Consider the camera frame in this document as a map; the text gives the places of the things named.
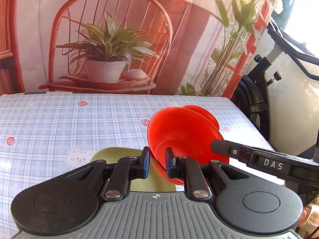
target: red bowl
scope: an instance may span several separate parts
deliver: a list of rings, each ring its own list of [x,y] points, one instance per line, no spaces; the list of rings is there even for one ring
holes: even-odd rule
[[[210,122],[212,122],[213,125],[218,130],[220,129],[219,124],[217,122],[217,119],[209,111],[207,111],[206,109],[204,109],[202,107],[199,107],[197,105],[186,105],[186,106],[183,106],[183,108],[186,108],[186,109],[189,109],[189,110],[192,110],[192,111],[195,111],[195,112],[199,113],[200,115],[202,115],[205,118],[207,118]]]
[[[210,146],[215,140],[224,140],[218,129],[201,114],[186,108],[169,107],[154,114],[147,127],[147,140],[155,169],[166,180],[177,185],[178,179],[166,177],[165,150],[171,147],[175,156],[187,156],[200,164],[212,159],[229,163],[227,156],[213,153]]]

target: silver screw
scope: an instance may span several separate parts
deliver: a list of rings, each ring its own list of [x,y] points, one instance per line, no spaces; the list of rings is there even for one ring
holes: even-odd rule
[[[199,191],[194,191],[194,192],[193,192],[193,195],[194,195],[196,198],[203,199],[203,198],[207,197],[207,196],[209,195],[209,193],[208,193],[207,191],[199,190]]]
[[[116,199],[121,196],[121,193],[119,191],[107,191],[105,196],[109,199]]]

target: printed fabric backdrop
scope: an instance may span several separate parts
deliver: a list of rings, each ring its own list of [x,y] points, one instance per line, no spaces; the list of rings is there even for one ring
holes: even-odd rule
[[[224,96],[276,0],[0,0],[0,94]]]

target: green bowl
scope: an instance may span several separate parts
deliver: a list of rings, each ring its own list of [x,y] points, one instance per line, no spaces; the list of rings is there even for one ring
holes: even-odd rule
[[[117,161],[126,156],[140,156],[142,150],[121,147],[109,147],[98,151],[92,158],[91,162],[99,159],[105,160],[108,164],[117,163]],[[176,191],[175,184],[168,182],[162,178],[154,169],[153,164],[150,164],[148,178],[145,180],[136,179],[131,183],[131,191],[146,191],[146,192],[166,192]]]

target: wooden tray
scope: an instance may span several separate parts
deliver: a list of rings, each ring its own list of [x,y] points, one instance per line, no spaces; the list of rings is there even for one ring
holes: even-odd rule
[[[86,74],[64,75],[64,76],[61,76],[59,79],[68,79],[84,87],[92,87],[92,88],[104,89],[104,90],[118,90],[118,89],[148,85],[150,80],[150,78],[147,77],[147,79],[144,79],[141,81],[136,81],[136,80],[126,81],[125,79],[120,79],[114,83],[95,82],[95,81],[87,80]]]

